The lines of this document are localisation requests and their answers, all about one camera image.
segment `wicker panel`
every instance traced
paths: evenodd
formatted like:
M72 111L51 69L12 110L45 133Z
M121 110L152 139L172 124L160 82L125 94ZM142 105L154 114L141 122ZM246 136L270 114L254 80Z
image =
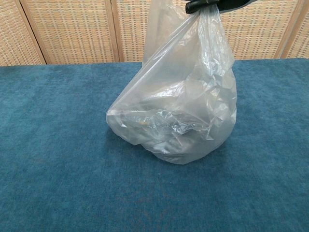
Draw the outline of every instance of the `wicker panel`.
M117 61L112 46L115 38L111 36L114 28L109 28L104 0L23 0L23 3L49 63Z
M300 26L287 57L309 58L309 12Z
M222 14L235 57L274 58L296 4L297 0L258 0Z
M0 1L0 65L42 64L14 0Z
M185 6L183 0L174 0ZM297 0L258 0L222 14L237 59L274 58ZM118 0L117 10L125 61L141 61L150 0Z

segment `black clip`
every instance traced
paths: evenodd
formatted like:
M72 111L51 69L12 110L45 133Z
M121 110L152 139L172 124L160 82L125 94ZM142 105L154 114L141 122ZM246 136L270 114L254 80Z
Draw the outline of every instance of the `black clip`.
M221 0L192 0L185 5L185 12L193 14L202 7L219 3Z

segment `crumpled plastic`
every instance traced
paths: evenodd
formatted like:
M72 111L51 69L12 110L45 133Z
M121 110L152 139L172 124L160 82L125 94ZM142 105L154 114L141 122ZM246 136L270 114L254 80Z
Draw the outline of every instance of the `crumpled plastic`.
M141 70L107 111L118 136L186 164L218 148L236 122L234 56L216 5L187 15L152 1Z

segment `clear plastic bag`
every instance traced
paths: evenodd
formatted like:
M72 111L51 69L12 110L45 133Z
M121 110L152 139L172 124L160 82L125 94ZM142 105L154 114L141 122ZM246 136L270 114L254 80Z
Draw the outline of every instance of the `clear plastic bag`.
M152 1L142 69L106 120L118 136L165 161L204 157L236 122L233 63L216 5L187 15L171 0Z

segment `teal fabric surface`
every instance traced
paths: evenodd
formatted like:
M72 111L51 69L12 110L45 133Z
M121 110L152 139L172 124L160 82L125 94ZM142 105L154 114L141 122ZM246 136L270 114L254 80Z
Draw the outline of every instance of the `teal fabric surface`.
M237 61L234 131L184 166L105 122L139 69L0 67L0 231L309 231L309 60Z

